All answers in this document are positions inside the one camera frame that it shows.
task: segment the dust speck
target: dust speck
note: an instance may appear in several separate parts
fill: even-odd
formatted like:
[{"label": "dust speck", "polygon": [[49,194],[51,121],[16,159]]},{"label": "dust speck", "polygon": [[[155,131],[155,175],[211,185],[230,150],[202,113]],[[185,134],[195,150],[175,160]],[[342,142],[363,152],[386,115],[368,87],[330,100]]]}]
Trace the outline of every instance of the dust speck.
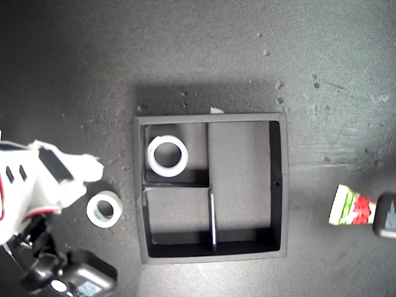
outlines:
[{"label": "dust speck", "polygon": [[210,107],[210,113],[224,113],[224,111],[220,108]]},{"label": "dust speck", "polygon": [[147,106],[145,106],[144,104],[142,104],[142,105],[139,105],[139,106],[137,107],[137,112],[138,112],[138,113],[143,113],[146,109],[147,109]]},{"label": "dust speck", "polygon": [[389,99],[389,95],[379,95],[378,100],[382,102],[386,102]]},{"label": "dust speck", "polygon": [[187,113],[186,96],[182,96],[182,97],[181,97],[181,103],[183,104],[184,112]]},{"label": "dust speck", "polygon": [[288,109],[287,109],[287,107],[285,105],[281,105],[281,106],[279,106],[279,111],[281,113],[287,113]]},{"label": "dust speck", "polygon": [[277,83],[275,84],[275,88],[280,90],[284,85],[285,84],[281,80],[278,80]]}]

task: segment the red wire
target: red wire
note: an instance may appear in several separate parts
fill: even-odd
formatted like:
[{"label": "red wire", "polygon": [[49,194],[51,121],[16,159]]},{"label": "red wire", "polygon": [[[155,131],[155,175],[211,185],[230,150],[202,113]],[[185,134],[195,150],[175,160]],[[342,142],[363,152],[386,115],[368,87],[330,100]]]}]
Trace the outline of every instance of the red wire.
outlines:
[{"label": "red wire", "polygon": [[2,181],[0,176],[0,196],[1,196],[1,218],[0,221],[4,218],[4,188],[2,187]]}]

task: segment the black plastic part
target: black plastic part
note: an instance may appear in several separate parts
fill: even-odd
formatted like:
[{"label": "black plastic part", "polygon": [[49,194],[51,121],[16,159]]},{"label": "black plastic part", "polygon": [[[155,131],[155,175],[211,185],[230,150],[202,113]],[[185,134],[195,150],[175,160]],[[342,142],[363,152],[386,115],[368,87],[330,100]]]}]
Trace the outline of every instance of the black plastic part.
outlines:
[{"label": "black plastic part", "polygon": [[25,181],[27,178],[26,172],[24,170],[24,167],[22,165],[19,165],[19,174],[22,177],[22,179]]},{"label": "black plastic part", "polygon": [[6,167],[6,174],[7,174],[7,177],[8,177],[8,180],[10,181],[10,183],[13,183],[15,178],[11,172],[11,169],[8,166]]},{"label": "black plastic part", "polygon": [[52,150],[39,149],[39,157],[58,183],[72,181],[73,176]]},{"label": "black plastic part", "polygon": [[30,223],[26,228],[19,233],[18,236],[14,237],[11,241],[13,248],[18,249],[21,247],[21,243],[29,238],[31,243],[34,243],[36,239],[43,233],[47,231],[48,219],[46,215],[35,215],[30,218]]},{"label": "black plastic part", "polygon": [[376,215],[372,223],[375,234],[396,239],[396,193],[386,193],[377,201]]},{"label": "black plastic part", "polygon": [[53,281],[64,260],[57,254],[40,254],[35,263],[20,280],[20,285],[29,293],[37,293]]},{"label": "black plastic part", "polygon": [[58,277],[76,296],[108,296],[116,289],[117,270],[87,251],[71,251]]}]

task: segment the toothpaste tube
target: toothpaste tube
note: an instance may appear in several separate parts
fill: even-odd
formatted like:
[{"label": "toothpaste tube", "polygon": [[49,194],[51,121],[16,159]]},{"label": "toothpaste tube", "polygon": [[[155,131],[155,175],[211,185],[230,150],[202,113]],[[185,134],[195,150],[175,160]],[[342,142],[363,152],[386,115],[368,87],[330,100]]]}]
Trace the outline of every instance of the toothpaste tube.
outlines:
[{"label": "toothpaste tube", "polygon": [[372,224],[375,213],[375,202],[340,184],[335,193],[329,223],[332,225]]}]

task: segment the roll of tape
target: roll of tape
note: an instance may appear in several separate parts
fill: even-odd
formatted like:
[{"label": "roll of tape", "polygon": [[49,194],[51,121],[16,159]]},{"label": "roll of tape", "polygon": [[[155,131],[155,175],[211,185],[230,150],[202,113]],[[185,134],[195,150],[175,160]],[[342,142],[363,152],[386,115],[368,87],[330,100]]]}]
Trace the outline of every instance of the roll of tape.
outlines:
[{"label": "roll of tape", "polygon": [[[100,212],[98,208],[100,201],[106,201],[111,205],[113,208],[113,215],[106,216]],[[122,212],[123,203],[117,194],[110,191],[100,192],[99,194],[93,196],[87,204],[87,216],[89,220],[100,228],[109,228],[113,226],[119,220]]]},{"label": "roll of tape", "polygon": [[[174,144],[180,149],[181,157],[179,162],[174,167],[164,167],[158,164],[156,161],[154,153],[157,147],[159,147],[161,144]],[[188,151],[184,143],[182,143],[181,140],[175,136],[157,136],[147,147],[147,160],[151,169],[156,174],[163,176],[164,178],[172,178],[173,176],[179,175],[184,169],[186,169],[188,162]]]}]

